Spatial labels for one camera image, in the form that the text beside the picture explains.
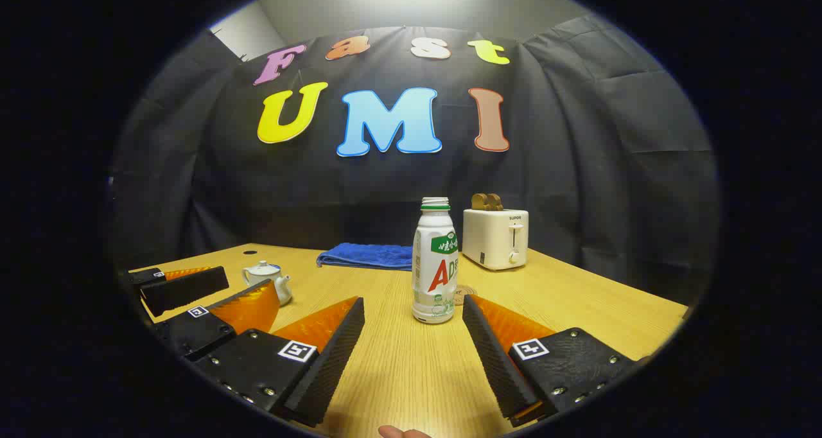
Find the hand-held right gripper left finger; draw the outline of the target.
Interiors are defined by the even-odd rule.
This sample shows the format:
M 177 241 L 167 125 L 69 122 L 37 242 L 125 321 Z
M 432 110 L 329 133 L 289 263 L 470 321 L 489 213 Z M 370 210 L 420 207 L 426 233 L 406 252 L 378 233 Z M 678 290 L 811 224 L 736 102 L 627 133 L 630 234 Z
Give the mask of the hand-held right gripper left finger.
M 193 364 L 253 407 L 314 427 L 325 420 L 365 321 L 364 298 L 350 297 L 273 335 L 247 329 Z

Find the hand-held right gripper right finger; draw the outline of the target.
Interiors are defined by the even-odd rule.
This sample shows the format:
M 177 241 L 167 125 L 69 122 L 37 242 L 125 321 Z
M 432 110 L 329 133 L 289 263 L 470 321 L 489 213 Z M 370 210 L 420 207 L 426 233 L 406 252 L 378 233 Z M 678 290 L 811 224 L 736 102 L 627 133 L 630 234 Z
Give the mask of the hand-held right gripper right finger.
M 586 403 L 636 363 L 578 327 L 555 331 L 478 295 L 463 307 L 485 377 L 514 427 Z

